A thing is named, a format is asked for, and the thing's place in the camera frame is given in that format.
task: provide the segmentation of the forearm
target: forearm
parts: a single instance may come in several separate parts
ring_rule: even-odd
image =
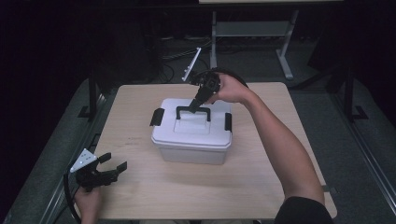
[[[98,216],[95,214],[88,214],[87,216],[81,216],[81,224],[96,224]]]
[[[242,104],[254,120],[285,197],[301,196],[324,203],[315,168],[297,137],[253,91],[244,96]]]

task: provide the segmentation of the storage box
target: storage box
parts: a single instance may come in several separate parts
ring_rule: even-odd
[[[165,161],[223,164],[232,142],[231,105],[216,101],[192,114],[191,99],[165,99],[153,115],[151,140]]]

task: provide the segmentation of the black handle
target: black handle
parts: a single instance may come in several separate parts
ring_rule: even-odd
[[[178,106],[176,107],[176,119],[180,119],[180,111],[190,111],[189,106]],[[198,107],[197,111],[206,112],[206,121],[210,122],[210,109],[207,107]]]

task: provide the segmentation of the wrist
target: wrist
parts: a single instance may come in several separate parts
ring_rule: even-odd
[[[81,224],[96,224],[97,221],[97,215],[81,216]]]
[[[247,110],[250,110],[258,100],[261,100],[260,97],[254,91],[247,89],[242,96],[241,104],[244,105]]]

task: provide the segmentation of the person's right hand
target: person's right hand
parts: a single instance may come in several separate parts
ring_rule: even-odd
[[[220,89],[215,93],[206,104],[213,104],[217,100],[222,100],[228,103],[243,104],[248,98],[250,89],[244,86],[236,78],[228,76],[227,74],[219,73]]]

